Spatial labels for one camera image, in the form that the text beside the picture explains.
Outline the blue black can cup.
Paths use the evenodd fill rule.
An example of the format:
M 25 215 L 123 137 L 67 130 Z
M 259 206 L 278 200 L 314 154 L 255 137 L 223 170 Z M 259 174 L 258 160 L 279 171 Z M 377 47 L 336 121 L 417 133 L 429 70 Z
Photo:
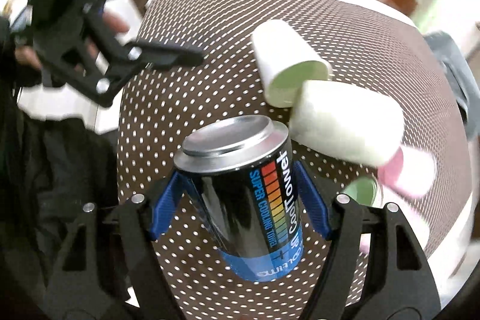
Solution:
M 286 125 L 243 115 L 192 132 L 174 156 L 204 226 L 244 280 L 289 274 L 304 251 Z

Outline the small pink cup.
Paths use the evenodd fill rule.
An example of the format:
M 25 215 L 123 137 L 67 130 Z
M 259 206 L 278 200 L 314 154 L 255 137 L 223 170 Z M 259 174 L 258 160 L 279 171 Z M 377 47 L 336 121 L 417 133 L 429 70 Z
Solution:
M 408 145 L 401 145 L 394 157 L 377 170 L 380 184 L 414 200 L 431 190 L 436 175 L 437 161 L 433 154 Z

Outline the grey jacket on chair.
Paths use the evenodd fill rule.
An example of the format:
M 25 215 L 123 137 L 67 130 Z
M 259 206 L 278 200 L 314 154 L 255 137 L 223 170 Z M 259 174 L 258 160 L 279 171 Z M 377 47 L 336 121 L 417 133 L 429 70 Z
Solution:
M 454 40 L 445 32 L 424 36 L 456 99 L 468 140 L 479 135 L 479 87 L 467 60 Z

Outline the brown polka dot tablecloth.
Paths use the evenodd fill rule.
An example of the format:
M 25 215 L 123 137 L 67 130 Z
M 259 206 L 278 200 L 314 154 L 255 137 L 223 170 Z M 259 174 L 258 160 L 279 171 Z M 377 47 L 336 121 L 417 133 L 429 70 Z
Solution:
M 393 97 L 403 109 L 403 143 L 437 161 L 433 187 L 411 208 L 428 223 L 425 247 L 438 285 L 448 281 L 469 240 L 473 186 L 461 115 L 448 82 L 412 26 L 336 0 L 153 0 L 139 36 L 191 44 L 201 67 L 145 71 L 125 87 L 120 109 L 120 199 L 147 190 L 172 168 L 173 155 L 194 130 L 223 118 L 288 110 L 264 101 L 250 35 L 281 19 L 333 68 L 336 81 Z M 192 204 L 183 199 L 157 259 L 188 319 L 297 319 L 323 268 L 329 245 L 303 217 L 304 254 L 291 274 L 270 283 L 241 280 L 223 261 Z

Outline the white paper cup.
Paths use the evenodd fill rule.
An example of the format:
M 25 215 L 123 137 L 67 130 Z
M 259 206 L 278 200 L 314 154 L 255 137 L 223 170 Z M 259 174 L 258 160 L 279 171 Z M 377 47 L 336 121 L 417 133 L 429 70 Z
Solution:
M 270 106 L 290 108 L 306 80 L 330 80 L 333 68 L 281 19 L 257 26 L 250 35 L 264 99 Z

